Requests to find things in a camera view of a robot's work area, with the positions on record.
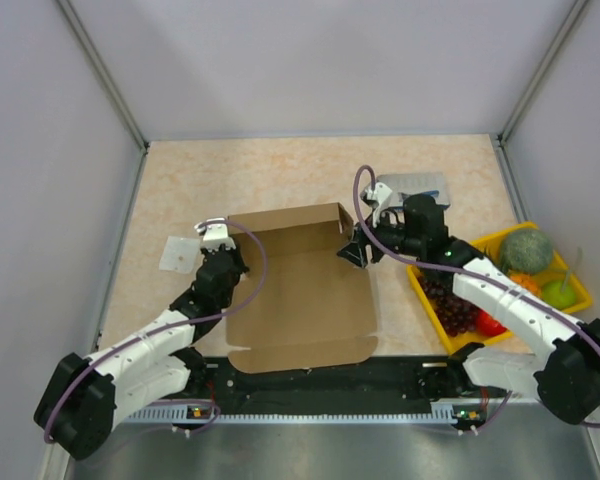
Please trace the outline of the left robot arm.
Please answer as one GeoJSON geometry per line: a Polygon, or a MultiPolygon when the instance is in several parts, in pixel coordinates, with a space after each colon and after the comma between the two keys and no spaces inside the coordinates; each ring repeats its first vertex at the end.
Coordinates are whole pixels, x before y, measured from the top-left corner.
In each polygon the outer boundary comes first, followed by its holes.
{"type": "Polygon", "coordinates": [[[200,394],[207,374],[193,346],[223,318],[248,270],[239,247],[206,250],[191,286],[152,322],[105,350],[62,358],[33,415],[45,442],[84,460],[136,411],[200,394]]]}

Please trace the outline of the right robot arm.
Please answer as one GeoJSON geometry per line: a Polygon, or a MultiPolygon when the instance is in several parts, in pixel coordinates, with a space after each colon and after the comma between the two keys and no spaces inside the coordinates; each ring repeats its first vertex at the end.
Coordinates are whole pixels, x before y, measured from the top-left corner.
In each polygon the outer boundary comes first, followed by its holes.
{"type": "Polygon", "coordinates": [[[586,425],[600,407],[600,319],[583,323],[517,285],[473,245],[450,234],[442,208],[426,195],[405,204],[405,219],[383,216],[376,193],[354,194],[356,224],[339,257],[364,268],[389,256],[413,265],[452,293],[491,315],[530,351],[508,353],[482,343],[456,352],[447,370],[449,388],[467,396],[496,387],[539,401],[563,422],[586,425]]]}

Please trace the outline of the brown cardboard box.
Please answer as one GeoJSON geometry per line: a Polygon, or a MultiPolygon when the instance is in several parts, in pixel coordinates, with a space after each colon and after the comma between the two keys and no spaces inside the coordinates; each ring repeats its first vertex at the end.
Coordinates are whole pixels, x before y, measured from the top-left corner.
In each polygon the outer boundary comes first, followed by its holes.
{"type": "Polygon", "coordinates": [[[268,373],[359,363],[375,352],[368,271],[338,257],[353,221],[339,203],[244,213],[231,229],[249,271],[234,291],[248,304],[225,320],[237,370],[268,373]]]}

